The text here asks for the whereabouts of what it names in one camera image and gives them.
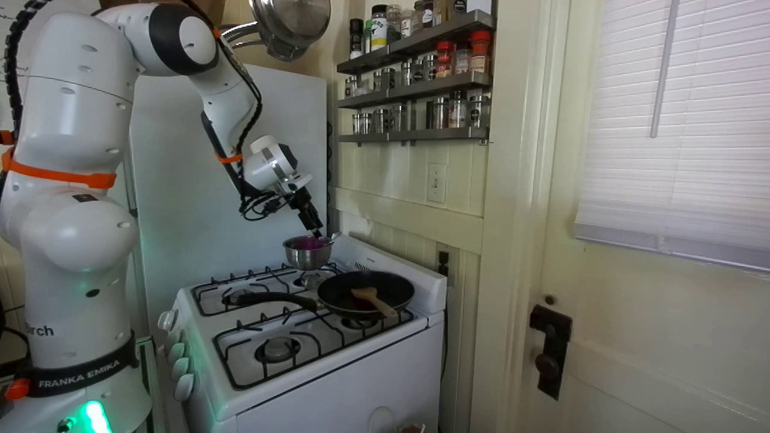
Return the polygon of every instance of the green light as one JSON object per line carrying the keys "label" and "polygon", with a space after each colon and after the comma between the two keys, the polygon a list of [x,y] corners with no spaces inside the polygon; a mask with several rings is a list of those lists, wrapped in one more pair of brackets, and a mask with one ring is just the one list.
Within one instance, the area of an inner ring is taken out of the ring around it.
{"label": "green light", "polygon": [[114,433],[102,401],[87,401],[84,406],[84,433]]}

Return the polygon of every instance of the door frame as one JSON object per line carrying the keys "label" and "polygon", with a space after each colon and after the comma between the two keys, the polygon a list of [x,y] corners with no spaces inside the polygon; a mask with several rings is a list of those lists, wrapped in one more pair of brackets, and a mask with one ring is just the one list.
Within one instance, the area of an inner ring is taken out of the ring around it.
{"label": "door frame", "polygon": [[469,431],[516,431],[572,0],[501,0]]}

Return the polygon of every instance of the electrical outlet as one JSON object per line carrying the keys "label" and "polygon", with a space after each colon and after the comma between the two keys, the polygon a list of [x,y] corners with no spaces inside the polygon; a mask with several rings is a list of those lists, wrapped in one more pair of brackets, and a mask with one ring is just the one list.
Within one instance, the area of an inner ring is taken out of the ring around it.
{"label": "electrical outlet", "polygon": [[446,169],[438,162],[428,162],[428,189],[426,199],[442,204],[446,203]]}

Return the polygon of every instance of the black pan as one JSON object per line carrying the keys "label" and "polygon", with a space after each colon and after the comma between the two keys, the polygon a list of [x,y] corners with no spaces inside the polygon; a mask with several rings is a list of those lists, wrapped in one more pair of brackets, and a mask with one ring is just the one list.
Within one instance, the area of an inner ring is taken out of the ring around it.
{"label": "black pan", "polygon": [[318,305],[322,305],[341,318],[357,318],[357,319],[381,318],[381,311],[375,305],[353,295],[353,288],[367,288],[367,286],[377,288],[377,298],[394,311],[407,308],[407,304],[413,295],[413,286],[405,276],[397,276],[389,272],[347,272],[347,275],[334,275],[318,286],[318,304],[312,298],[296,295],[296,293],[234,293],[234,295],[223,295],[222,304],[244,308],[256,304],[286,301],[286,304],[299,304],[300,308],[308,308],[308,311],[318,311]]}

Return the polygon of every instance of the oven door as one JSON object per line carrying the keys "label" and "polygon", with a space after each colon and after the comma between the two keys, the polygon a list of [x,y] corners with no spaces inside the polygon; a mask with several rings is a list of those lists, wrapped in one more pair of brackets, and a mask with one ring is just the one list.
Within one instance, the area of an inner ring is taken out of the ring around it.
{"label": "oven door", "polygon": [[222,431],[438,431],[442,323],[252,406]]}

